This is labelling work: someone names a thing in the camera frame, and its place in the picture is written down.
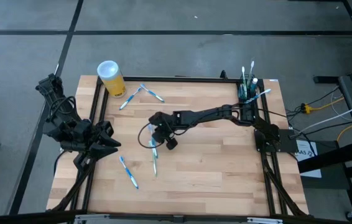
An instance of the wooden tabletop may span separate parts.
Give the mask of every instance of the wooden tabletop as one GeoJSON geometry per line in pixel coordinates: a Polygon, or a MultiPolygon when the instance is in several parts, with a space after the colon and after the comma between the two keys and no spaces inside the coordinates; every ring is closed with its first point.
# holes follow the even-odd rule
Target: wooden tabletop
{"type": "MultiPolygon", "coordinates": [[[[83,75],[76,91],[78,113],[88,118],[97,76],[83,75]]],[[[156,111],[172,114],[173,110],[206,110],[238,102],[236,85],[232,83],[145,82],[146,87],[161,96],[165,103],[142,90],[123,109],[119,107],[140,85],[126,82],[123,98],[109,98],[105,120],[111,121],[113,138],[122,146],[96,165],[89,212],[184,214],[184,215],[268,215],[269,209],[259,153],[256,151],[253,127],[236,126],[219,120],[202,123],[176,136],[178,146],[158,148],[158,176],[153,171],[152,151],[141,147],[137,134],[156,111]],[[139,184],[132,185],[119,162],[126,165],[139,184]]],[[[277,80],[264,80],[270,111],[285,114],[277,80]]],[[[95,121],[98,119],[104,88],[101,89],[95,121]]],[[[287,120],[270,114],[271,123],[287,128],[287,120]]],[[[144,130],[141,141],[148,145],[150,134],[144,130]]],[[[296,160],[278,153],[282,183],[304,212],[308,212],[296,160]]],[[[59,160],[47,208],[56,206],[76,177],[73,158],[66,153],[59,160]]],[[[81,207],[85,186],[81,188],[81,207]]],[[[277,191],[274,201],[279,211],[277,191]]]]}

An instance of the concrete floor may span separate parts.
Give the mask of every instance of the concrete floor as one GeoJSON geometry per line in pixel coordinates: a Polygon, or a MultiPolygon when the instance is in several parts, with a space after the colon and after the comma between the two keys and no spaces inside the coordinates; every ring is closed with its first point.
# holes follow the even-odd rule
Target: concrete floor
{"type": "MultiPolygon", "coordinates": [[[[0,1],[0,30],[68,30],[76,3],[0,1]]],[[[338,2],[94,0],[83,3],[76,30],[352,30],[352,23],[338,2]]],[[[0,35],[0,215],[7,212],[44,102],[34,87],[54,72],[64,40],[64,35],[0,35]]],[[[257,77],[279,79],[285,107],[291,109],[334,87],[315,85],[314,75],[352,72],[352,38],[79,35],[72,39],[62,79],[65,94],[73,95],[79,76],[95,75],[104,60],[117,61],[124,75],[218,77],[226,70],[229,77],[238,77],[241,66],[249,66],[252,58],[257,77]]],[[[337,104],[336,109],[344,111],[346,105],[337,104]]],[[[299,115],[293,125],[304,128],[331,114],[328,108],[299,115]]],[[[311,138],[336,139],[343,128],[311,138]]],[[[351,142],[352,130],[341,144],[351,142]]],[[[57,142],[42,138],[21,213],[45,210],[58,148],[57,142]]],[[[305,189],[305,194],[310,214],[316,217],[344,220],[351,210],[343,190],[305,189]]]]}

